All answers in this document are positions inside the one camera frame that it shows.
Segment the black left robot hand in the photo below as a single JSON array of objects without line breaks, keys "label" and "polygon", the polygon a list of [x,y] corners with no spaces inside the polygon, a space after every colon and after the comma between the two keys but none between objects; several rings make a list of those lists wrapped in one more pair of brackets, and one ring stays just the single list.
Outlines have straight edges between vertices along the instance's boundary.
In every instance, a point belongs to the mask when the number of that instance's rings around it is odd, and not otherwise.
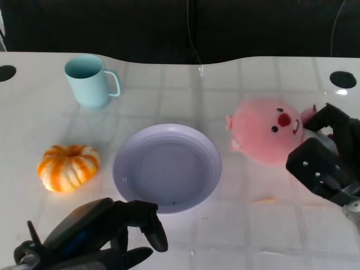
[{"label": "black left robot hand", "polygon": [[15,249],[15,262],[31,257],[30,269],[130,269],[154,251],[168,251],[157,209],[157,204],[139,200],[99,199],[72,211],[44,241],[28,221],[31,240]]}]

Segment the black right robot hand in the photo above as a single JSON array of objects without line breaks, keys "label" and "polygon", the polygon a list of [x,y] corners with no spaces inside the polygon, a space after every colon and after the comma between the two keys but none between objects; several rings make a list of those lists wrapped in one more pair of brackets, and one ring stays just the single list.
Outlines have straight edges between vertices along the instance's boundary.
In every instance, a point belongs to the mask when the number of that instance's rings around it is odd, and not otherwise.
[{"label": "black right robot hand", "polygon": [[327,103],[305,121],[312,132],[289,153],[286,169],[313,194],[336,205],[359,202],[359,119]]}]

